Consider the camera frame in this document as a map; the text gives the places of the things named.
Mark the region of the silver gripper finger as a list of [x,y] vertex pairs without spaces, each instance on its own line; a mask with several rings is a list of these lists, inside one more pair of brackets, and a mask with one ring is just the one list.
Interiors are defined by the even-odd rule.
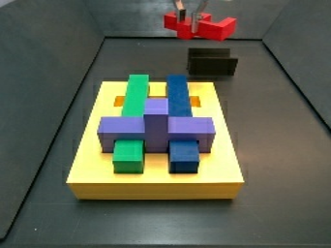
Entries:
[[195,11],[191,13],[191,32],[197,33],[199,20],[202,19],[202,13],[209,5],[209,0],[201,0]]
[[187,9],[184,7],[183,0],[172,0],[172,1],[176,9],[178,22],[182,22],[186,20],[187,17]]

